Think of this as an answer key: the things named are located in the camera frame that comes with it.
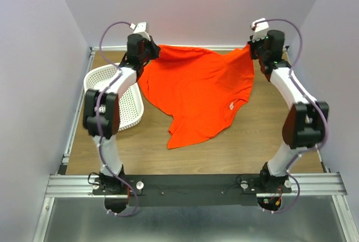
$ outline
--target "white wall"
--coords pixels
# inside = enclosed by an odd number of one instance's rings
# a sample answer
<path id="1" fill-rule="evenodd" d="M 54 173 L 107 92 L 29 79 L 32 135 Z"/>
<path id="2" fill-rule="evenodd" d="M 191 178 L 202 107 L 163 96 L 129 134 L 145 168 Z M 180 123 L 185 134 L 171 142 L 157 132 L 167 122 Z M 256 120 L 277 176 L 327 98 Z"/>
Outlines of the white wall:
<path id="1" fill-rule="evenodd" d="M 0 0 L 0 9 L 0 241 L 32 241 L 88 45 L 65 0 Z"/>
<path id="2" fill-rule="evenodd" d="M 359 226 L 359 26 L 358 0 L 317 0 L 301 27 L 304 50 L 298 78 L 320 100 L 329 103 L 329 140 L 324 162 L 340 171 L 348 202 Z M 291 58 L 296 55 L 298 40 Z"/>
<path id="3" fill-rule="evenodd" d="M 147 21 L 157 43 L 245 45 L 250 24 L 262 17 L 302 25 L 315 0 L 66 0 L 82 34 L 98 46 L 103 30 L 120 20 Z M 290 27 L 278 24 L 281 29 Z M 104 45 L 125 45 L 128 29 L 109 32 Z M 289 30 L 287 39 L 293 39 Z"/>

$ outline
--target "wooden tabletop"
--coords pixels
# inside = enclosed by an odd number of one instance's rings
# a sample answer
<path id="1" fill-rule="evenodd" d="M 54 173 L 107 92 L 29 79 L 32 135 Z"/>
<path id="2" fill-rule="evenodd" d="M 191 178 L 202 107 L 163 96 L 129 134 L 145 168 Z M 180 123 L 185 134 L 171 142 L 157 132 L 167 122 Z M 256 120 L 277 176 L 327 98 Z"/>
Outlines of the wooden tabletop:
<path id="1" fill-rule="evenodd" d="M 105 52 L 119 62 L 123 52 Z M 107 64 L 97 52 L 93 67 Z M 117 134 L 118 153 L 127 174 L 240 174 L 258 173 L 282 143 L 282 126 L 288 108 L 278 90 L 254 61 L 255 81 L 249 103 L 237 113 L 231 127 L 201 144 L 168 150 L 172 117 L 144 97 L 141 122 Z M 99 171 L 100 162 L 92 138 L 82 127 L 82 111 L 68 162 L 67 175 Z M 294 173 L 323 172 L 316 152 L 296 164 Z"/>

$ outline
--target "dark gray panel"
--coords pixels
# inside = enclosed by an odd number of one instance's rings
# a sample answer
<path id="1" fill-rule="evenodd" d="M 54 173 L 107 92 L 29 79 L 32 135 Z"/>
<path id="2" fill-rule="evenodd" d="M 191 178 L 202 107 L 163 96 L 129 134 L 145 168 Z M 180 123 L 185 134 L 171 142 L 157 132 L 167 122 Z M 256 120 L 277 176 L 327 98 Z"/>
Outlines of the dark gray panel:
<path id="1" fill-rule="evenodd" d="M 284 204 L 292 197 L 286 197 Z M 100 198 L 58 199 L 46 241 L 345 241 L 332 198 L 301 197 L 288 212 L 258 207 L 146 207 L 130 218 L 107 215 Z"/>

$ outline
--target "garment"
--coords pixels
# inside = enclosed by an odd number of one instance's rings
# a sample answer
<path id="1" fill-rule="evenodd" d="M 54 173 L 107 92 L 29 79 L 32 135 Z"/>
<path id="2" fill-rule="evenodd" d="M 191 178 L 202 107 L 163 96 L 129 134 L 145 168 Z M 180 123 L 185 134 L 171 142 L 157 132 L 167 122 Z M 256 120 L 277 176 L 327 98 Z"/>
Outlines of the garment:
<path id="1" fill-rule="evenodd" d="M 249 46 L 220 55 L 202 48 L 160 45 L 139 79 L 144 96 L 173 117 L 167 147 L 204 142 L 229 127 L 248 102 L 254 79 Z"/>

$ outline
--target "white laundry basket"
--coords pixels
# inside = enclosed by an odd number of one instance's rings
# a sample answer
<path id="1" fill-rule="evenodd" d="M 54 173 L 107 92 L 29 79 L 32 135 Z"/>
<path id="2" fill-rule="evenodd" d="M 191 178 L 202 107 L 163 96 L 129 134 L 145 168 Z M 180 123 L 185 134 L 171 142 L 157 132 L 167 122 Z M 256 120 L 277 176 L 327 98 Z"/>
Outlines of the white laundry basket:
<path id="1" fill-rule="evenodd" d="M 88 89 L 102 90 L 109 85 L 111 78 L 116 74 L 116 67 L 109 64 L 91 70 L 84 78 L 85 92 Z M 144 103 L 137 83 L 132 85 L 119 100 L 119 131 L 138 124 L 144 113 Z"/>

